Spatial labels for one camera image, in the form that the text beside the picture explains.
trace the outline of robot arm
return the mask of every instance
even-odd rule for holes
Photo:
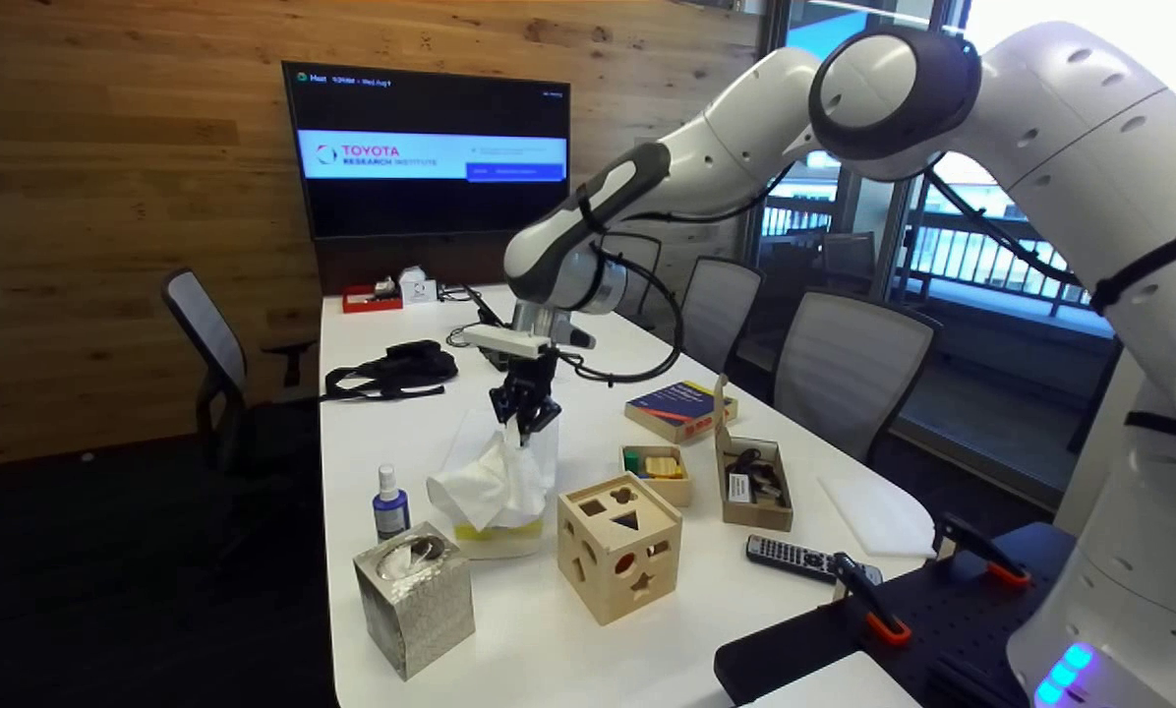
[[[1105,38],[1043,24],[987,55],[939,31],[867,31],[823,66],[773,50],[522,227],[507,281],[522,303],[580,311],[604,282],[585,248],[604,221],[718,214],[814,146],[880,180],[973,158],[1148,374],[1124,470],[1005,662],[1035,704],[1176,704],[1176,96]],[[1069,647],[1091,674],[1053,683]]]
[[[564,206],[507,242],[511,293],[550,311],[617,303],[622,281],[601,277],[589,238],[638,208],[714,217],[762,192],[773,173],[814,150],[807,131],[814,70],[817,63],[800,50],[772,50],[705,113],[604,167]]]

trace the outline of black cable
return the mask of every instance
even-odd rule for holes
[[[439,381],[406,385],[382,381],[382,361],[338,367],[321,381],[321,398],[309,403],[406,403],[406,398],[439,398]]]
[[[667,354],[663,354],[651,371],[640,371],[640,374],[604,374],[604,371],[589,371],[580,354],[562,354],[562,350],[554,350],[554,358],[564,361],[580,381],[630,385],[630,381],[659,378],[659,374],[673,371],[673,361],[681,358],[681,331],[682,331],[682,320],[681,320],[676,297],[655,281],[655,273],[650,273],[650,269],[640,269],[640,265],[633,265],[633,260],[626,260],[626,257],[601,253],[596,243],[595,243],[595,253],[596,253],[601,260],[614,260],[614,265],[638,273],[640,281],[650,281],[650,289],[655,289],[655,293],[663,297],[663,303],[673,306],[673,348],[667,348]]]
[[[504,320],[484,303],[478,293],[463,289],[463,297],[475,303],[475,320],[478,320],[478,324],[488,324],[488,326],[511,326],[511,324],[504,324]]]
[[[1035,253],[1025,253],[1009,234],[1004,234],[997,226],[984,221],[984,208],[971,208],[947,180],[939,180],[934,167],[926,167],[922,176],[930,180],[934,192],[942,192],[942,201],[964,221],[971,221],[987,242],[994,242],[997,248],[1005,248],[1015,260],[1021,260],[1025,269],[1035,269],[1047,281],[1080,289],[1078,277],[1051,269],[1047,260],[1036,260]]]

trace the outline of chair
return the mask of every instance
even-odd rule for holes
[[[795,320],[799,298],[817,282],[817,248],[800,243],[762,243],[753,257],[757,293],[738,340],[735,358],[751,367],[751,374],[762,374],[765,385],[773,385],[773,361],[777,348],[787,340],[787,326]]]
[[[633,260],[633,265],[640,265],[640,269],[650,269],[650,273],[659,269],[659,242],[640,238],[640,234],[609,234],[609,238],[601,242],[601,253],[626,257],[626,260]],[[633,277],[626,281],[626,293],[622,293],[617,311],[622,311],[630,324],[643,324],[643,320],[640,320],[643,298],[650,298],[650,281],[640,281],[640,277],[633,273]]]
[[[707,371],[726,371],[735,344],[751,316],[757,277],[735,260],[701,257],[681,303],[682,316],[682,354]]]
[[[907,311],[807,293],[783,340],[773,409],[867,462],[930,344],[934,326]]]
[[[172,273],[159,298],[205,361],[191,419],[200,454],[225,482],[226,560],[275,525],[298,483],[309,483],[301,474],[313,470],[318,449],[313,398],[287,398],[301,378],[309,344],[264,348],[264,354],[281,358],[281,398],[247,405],[247,358],[197,273]]]

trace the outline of black office chair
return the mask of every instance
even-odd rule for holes
[[[205,361],[191,419],[205,464],[225,487],[221,560],[226,562],[281,525],[290,504],[309,501],[318,470],[318,405],[294,388],[301,385],[301,358],[313,344],[264,348],[264,354],[281,358],[281,394],[251,405],[243,388],[247,358],[197,273],[172,273],[159,297]]]

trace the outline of small wooden box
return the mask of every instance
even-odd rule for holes
[[[743,529],[789,530],[789,487],[773,441],[730,436],[726,420],[714,425],[714,482],[718,518]]]
[[[650,434],[673,445],[693,445],[707,436],[711,415],[714,415],[711,388],[697,381],[673,381],[626,403],[630,420],[643,425]]]
[[[626,445],[622,464],[673,506],[693,506],[693,475],[673,445]]]
[[[406,681],[475,634],[467,560],[431,525],[356,554],[353,575],[366,634]]]
[[[633,475],[559,501],[559,571],[596,626],[673,594],[676,554],[676,506]]]

